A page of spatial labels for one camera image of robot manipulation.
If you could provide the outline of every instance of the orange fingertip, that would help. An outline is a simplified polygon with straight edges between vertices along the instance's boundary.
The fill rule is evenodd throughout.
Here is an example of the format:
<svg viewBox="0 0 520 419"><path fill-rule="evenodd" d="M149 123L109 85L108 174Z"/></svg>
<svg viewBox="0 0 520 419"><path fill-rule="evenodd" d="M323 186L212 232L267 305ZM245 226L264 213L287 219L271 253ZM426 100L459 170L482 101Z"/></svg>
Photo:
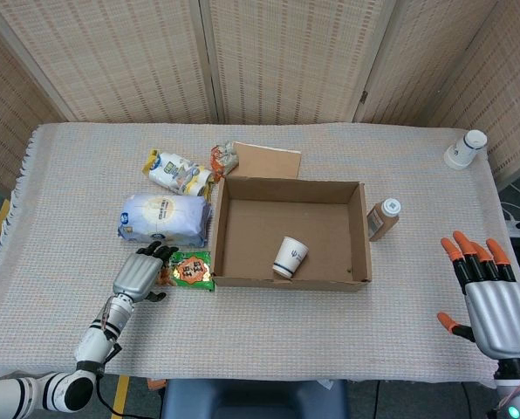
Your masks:
<svg viewBox="0 0 520 419"><path fill-rule="evenodd" d="M459 324L453 321L452 318L448 316L445 312L438 312L438 314L436 314L436 318L438 319L438 321L441 322L441 325L443 325L444 328L448 330L450 333L452 333L452 329L454 329L454 327L459 326Z"/></svg>
<svg viewBox="0 0 520 419"><path fill-rule="evenodd" d="M490 256L490 254L483 249L483 247L480 244L477 244L476 242L471 242L471 245L473 248L477 251L477 257L479 258L479 262L487 262L493 260L493 257Z"/></svg>
<svg viewBox="0 0 520 419"><path fill-rule="evenodd" d="M457 247L455 247L455 245L449 239L443 237L441 240L441 244L452 262L458 259L463 259L462 253L458 250Z"/></svg>
<svg viewBox="0 0 520 419"><path fill-rule="evenodd" d="M486 243L490 252L493 254L496 264L510 264L510 260L506 256L506 253L504 253L503 248L495 239L488 238Z"/></svg>
<svg viewBox="0 0 520 419"><path fill-rule="evenodd" d="M458 243L458 246L460 246L460 249L462 249L462 253L464 255L477 254L477 251L473 248L471 242L468 240L467 237L465 237L465 235L461 231L456 230L453 236L455 242Z"/></svg>

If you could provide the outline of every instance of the brown bottle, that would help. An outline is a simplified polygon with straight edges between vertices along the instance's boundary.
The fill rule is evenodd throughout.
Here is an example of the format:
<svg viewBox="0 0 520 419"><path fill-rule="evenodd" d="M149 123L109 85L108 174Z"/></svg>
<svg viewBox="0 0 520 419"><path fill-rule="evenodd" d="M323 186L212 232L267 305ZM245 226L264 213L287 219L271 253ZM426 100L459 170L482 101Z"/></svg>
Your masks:
<svg viewBox="0 0 520 419"><path fill-rule="evenodd" d="M400 211L400 201L393 198L388 198L374 205L371 212L366 216L368 221L368 239L371 242L375 242L384 236L400 219Z"/></svg>

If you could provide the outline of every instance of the green snack package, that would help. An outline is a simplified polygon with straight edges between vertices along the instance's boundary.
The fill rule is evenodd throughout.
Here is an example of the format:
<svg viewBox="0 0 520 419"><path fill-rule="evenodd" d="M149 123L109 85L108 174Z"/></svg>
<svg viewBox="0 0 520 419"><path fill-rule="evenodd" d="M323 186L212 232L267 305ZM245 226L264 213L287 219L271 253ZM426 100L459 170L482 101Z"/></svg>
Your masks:
<svg viewBox="0 0 520 419"><path fill-rule="evenodd" d="M209 262L208 251L177 251L161 272L159 284L214 291L216 285L211 278Z"/></svg>

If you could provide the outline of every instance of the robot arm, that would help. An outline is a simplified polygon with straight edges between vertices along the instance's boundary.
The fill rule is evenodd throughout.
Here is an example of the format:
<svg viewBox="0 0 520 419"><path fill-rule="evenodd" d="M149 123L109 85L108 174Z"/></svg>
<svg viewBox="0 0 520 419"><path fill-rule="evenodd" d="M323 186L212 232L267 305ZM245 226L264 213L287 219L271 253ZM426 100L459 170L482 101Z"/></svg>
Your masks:
<svg viewBox="0 0 520 419"><path fill-rule="evenodd" d="M76 349L76 371L48 374L41 378L0 380L0 419L20 419L35 409L72 413L92 398L96 380L105 364L120 350L117 339L133 313L133 305L144 299L160 301L165 294L150 292L164 264L178 249L153 242L130 255L113 283L108 299Z"/></svg>
<svg viewBox="0 0 520 419"><path fill-rule="evenodd" d="M498 361L494 378L501 400L487 417L520 418L520 284L495 240L487 240L491 257L460 231L454 232L454 239L462 251L447 238L441 243L462 288L471 326L459 325L446 313L438 313L438 320Z"/></svg>

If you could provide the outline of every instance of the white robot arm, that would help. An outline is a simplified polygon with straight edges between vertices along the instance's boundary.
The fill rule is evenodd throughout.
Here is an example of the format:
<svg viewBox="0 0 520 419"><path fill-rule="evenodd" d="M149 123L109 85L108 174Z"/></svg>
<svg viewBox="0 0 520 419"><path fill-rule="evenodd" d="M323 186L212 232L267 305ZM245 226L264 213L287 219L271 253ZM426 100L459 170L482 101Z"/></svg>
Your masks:
<svg viewBox="0 0 520 419"><path fill-rule="evenodd" d="M105 303L76 349L76 371L41 378L0 380L0 419L28 417L35 409L72 413L92 398L105 364L121 347L117 343L133 313L134 303L160 301L165 294L150 292L164 264L178 249L153 242L130 255L113 283L114 295Z"/></svg>

